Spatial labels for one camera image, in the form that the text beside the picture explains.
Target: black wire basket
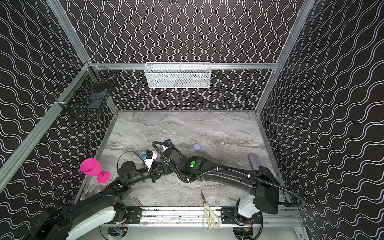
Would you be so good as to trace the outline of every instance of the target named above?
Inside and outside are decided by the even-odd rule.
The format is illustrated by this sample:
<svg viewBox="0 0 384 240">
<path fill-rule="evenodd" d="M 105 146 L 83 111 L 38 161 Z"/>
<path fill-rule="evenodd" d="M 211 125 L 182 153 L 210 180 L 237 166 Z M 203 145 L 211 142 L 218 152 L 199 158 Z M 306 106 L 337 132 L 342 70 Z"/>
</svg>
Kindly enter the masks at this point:
<svg viewBox="0 0 384 240">
<path fill-rule="evenodd" d="M 117 73 L 92 66 L 63 103 L 67 115 L 76 121 L 98 121 L 117 80 Z"/>
</svg>

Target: beige scissors handle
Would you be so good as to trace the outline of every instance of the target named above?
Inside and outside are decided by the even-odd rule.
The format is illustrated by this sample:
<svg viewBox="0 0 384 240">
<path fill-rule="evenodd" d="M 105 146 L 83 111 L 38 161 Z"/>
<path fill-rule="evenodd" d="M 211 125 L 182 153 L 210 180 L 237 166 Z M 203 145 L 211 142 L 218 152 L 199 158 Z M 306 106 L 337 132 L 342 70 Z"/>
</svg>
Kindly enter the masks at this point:
<svg viewBox="0 0 384 240">
<path fill-rule="evenodd" d="M 208 228 L 206 228 L 205 225 L 204 225 L 205 219 L 207 220 Z M 209 207 L 208 203 L 204 203 L 203 228 L 206 231 L 209 231 L 209 230 L 211 230 L 211 225 L 214 228 L 220 227 L 220 219 L 211 210 L 211 208 Z"/>
</svg>

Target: patterned wallpaper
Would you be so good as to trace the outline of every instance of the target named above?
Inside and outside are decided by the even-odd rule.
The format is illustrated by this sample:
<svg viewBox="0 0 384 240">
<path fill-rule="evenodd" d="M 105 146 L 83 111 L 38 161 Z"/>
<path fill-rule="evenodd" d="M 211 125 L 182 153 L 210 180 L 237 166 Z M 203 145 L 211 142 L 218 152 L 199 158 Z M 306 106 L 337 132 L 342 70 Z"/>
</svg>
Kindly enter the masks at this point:
<svg viewBox="0 0 384 240">
<path fill-rule="evenodd" d="M 93 62 L 276 62 L 303 0 L 60 0 Z"/>
<path fill-rule="evenodd" d="M 384 238 L 383 16 L 318 0 L 261 114 L 312 240 Z"/>
<path fill-rule="evenodd" d="M 255 110 L 271 70 L 213 70 L 209 88 L 149 88 L 144 71 L 116 71 L 122 110 Z"/>
<path fill-rule="evenodd" d="M 84 180 L 83 160 L 93 157 L 112 114 L 77 122 L 61 112 L 0 194 L 0 239 L 21 239 L 48 206 L 71 205 Z"/>
<path fill-rule="evenodd" d="M 44 0 L 0 1 L 0 166 L 83 65 Z"/>
</svg>

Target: gray marble tabletop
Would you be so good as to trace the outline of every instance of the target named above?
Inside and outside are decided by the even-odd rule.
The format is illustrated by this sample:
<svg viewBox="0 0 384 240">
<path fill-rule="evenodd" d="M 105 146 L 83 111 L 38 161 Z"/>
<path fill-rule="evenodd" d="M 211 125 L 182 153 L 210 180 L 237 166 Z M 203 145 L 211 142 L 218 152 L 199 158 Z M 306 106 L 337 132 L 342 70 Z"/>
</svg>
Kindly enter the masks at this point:
<svg viewBox="0 0 384 240">
<path fill-rule="evenodd" d="M 116 163 L 123 152 L 133 150 L 141 155 L 146 150 L 154 151 L 153 141 L 166 139 L 171 139 L 187 157 L 201 156 L 240 169 L 251 169 L 248 154 L 254 153 L 263 166 L 275 174 L 253 112 L 120 112 L 99 159 L 103 169 L 111 172 L 111 179 L 99 184 L 96 177 L 92 177 L 85 197 L 101 191 L 117 177 Z M 193 150 L 194 143 L 201 145 L 200 151 Z M 124 154 L 119 167 L 125 161 L 134 161 L 137 168 L 142 167 L 141 160 L 133 153 Z M 154 184 L 151 180 L 135 184 L 124 203 L 132 206 L 201 206 L 200 189 L 211 206 L 234 206 L 237 199 L 247 196 L 242 190 L 216 182 L 183 183 L 172 173 Z"/>
</svg>

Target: purple lid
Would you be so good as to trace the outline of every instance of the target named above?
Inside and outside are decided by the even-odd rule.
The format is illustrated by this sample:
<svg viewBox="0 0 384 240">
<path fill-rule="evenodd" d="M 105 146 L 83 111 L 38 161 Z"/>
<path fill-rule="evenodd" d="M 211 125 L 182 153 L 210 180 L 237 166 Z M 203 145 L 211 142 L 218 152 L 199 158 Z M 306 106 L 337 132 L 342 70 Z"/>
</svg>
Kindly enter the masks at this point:
<svg viewBox="0 0 384 240">
<path fill-rule="evenodd" d="M 195 151 L 199 151 L 200 148 L 201 148 L 200 144 L 198 144 L 198 143 L 193 144 L 193 149 L 194 149 Z"/>
</svg>

